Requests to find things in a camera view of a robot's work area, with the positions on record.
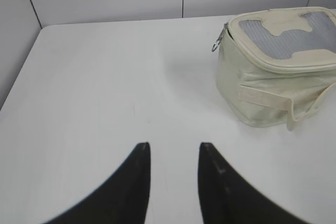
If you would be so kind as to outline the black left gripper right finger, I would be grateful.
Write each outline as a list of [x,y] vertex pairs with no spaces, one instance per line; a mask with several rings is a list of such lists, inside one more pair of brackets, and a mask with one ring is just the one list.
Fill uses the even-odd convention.
[[256,190],[212,143],[199,149],[203,223],[305,223]]

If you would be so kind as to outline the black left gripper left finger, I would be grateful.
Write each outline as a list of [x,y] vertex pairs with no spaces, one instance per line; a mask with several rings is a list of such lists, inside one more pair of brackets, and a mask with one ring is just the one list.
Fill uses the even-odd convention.
[[145,223],[149,197],[150,144],[144,142],[100,187],[48,222]]

